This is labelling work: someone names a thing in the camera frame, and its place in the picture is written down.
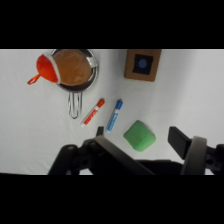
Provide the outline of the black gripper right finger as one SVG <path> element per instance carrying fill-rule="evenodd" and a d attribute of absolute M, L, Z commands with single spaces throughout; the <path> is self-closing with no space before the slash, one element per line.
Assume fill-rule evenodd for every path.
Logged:
<path fill-rule="evenodd" d="M 168 143 L 184 161 L 182 175 L 204 175 L 206 169 L 214 175 L 224 175 L 224 144 L 212 148 L 205 138 L 190 139 L 177 127 L 169 128 Z"/>

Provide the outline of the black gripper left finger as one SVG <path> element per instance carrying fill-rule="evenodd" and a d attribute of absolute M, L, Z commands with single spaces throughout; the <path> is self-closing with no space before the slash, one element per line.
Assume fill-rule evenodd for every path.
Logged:
<path fill-rule="evenodd" d="M 97 135 L 85 140 L 81 147 L 63 146 L 54 160 L 49 175 L 79 175 L 88 169 L 93 175 L 153 175 L 153 172 L 132 159 L 103 136 L 103 127 Z"/>

